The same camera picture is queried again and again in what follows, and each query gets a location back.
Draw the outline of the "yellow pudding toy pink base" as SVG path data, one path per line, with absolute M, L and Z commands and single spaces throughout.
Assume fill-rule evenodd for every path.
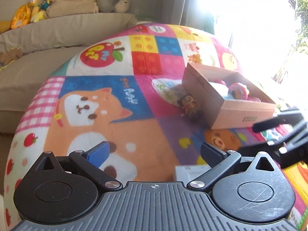
M 247 100 L 249 97 L 249 89 L 246 85 L 237 82 L 231 84 L 228 90 L 228 94 L 231 94 L 235 100 Z

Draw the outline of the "white USB hub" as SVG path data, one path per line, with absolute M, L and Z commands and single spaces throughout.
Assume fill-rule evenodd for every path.
M 211 167 L 207 164 L 176 166 L 173 173 L 173 181 L 183 182 L 184 186 L 186 186 L 190 181 L 194 180 L 210 169 Z

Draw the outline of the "pink cardboard box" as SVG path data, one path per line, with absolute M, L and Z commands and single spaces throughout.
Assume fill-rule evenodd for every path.
M 222 96 L 218 87 L 226 83 L 228 90 L 239 82 L 247 87 L 249 95 L 260 101 L 234 99 Z M 228 69 L 187 64 L 182 85 L 204 112 L 204 120 L 210 129 L 246 128 L 273 117 L 274 101 L 240 73 Z

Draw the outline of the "blue tissue packet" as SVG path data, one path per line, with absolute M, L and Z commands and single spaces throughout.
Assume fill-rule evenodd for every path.
M 230 98 L 229 88 L 226 85 L 209 82 L 209 84 L 217 91 L 217 93 L 222 96 L 224 99 L 228 100 Z

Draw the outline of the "pink toy in box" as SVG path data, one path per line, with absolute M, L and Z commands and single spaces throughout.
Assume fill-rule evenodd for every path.
M 220 79 L 214 79 L 212 82 L 226 86 L 226 83 L 223 80 L 220 80 Z

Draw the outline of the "colourful cartoon play mat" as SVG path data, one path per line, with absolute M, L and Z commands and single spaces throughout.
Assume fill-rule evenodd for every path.
M 307 230 L 307 164 L 281 168 L 266 152 L 242 156 L 208 192 L 174 182 L 176 166 L 207 164 L 207 142 L 227 152 L 279 140 L 210 129 L 182 117 L 187 64 L 240 73 L 228 47 L 207 32 L 147 23 L 95 43 L 47 78 L 17 127 L 4 177 L 6 230 Z M 99 192 L 69 160 L 107 141 L 100 169 L 123 184 Z

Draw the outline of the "beige sofa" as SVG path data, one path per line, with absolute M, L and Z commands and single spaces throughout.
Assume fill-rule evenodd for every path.
M 129 29 L 133 14 L 79 14 L 45 19 L 1 34 L 1 53 L 23 55 L 1 70 L 1 132 L 14 134 L 46 78 L 73 55 Z

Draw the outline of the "yellow plush toy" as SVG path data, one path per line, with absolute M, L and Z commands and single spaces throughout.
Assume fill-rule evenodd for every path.
M 22 5 L 14 14 L 11 29 L 17 29 L 30 23 L 31 9 L 28 4 Z

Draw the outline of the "beige cushion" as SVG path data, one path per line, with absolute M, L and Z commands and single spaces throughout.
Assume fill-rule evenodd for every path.
M 52 0 L 46 9 L 46 18 L 99 12 L 96 0 Z

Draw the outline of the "grey neck pillow plush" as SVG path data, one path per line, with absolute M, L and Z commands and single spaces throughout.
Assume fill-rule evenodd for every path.
M 96 0 L 101 13 L 126 13 L 131 6 L 131 0 Z

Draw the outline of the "baby doll plush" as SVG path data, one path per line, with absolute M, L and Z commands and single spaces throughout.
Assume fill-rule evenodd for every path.
M 43 0 L 39 3 L 38 0 L 30 0 L 29 6 L 31 8 L 31 23 L 36 23 L 40 20 L 47 19 L 46 11 L 54 0 Z

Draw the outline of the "doll figure keychain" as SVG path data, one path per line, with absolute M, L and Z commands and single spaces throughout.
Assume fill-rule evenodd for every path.
M 187 116 L 192 121 L 198 121 L 202 117 L 203 111 L 199 108 L 197 101 L 190 94 L 181 97 L 177 103 L 183 110 L 183 114 L 181 114 L 182 117 Z

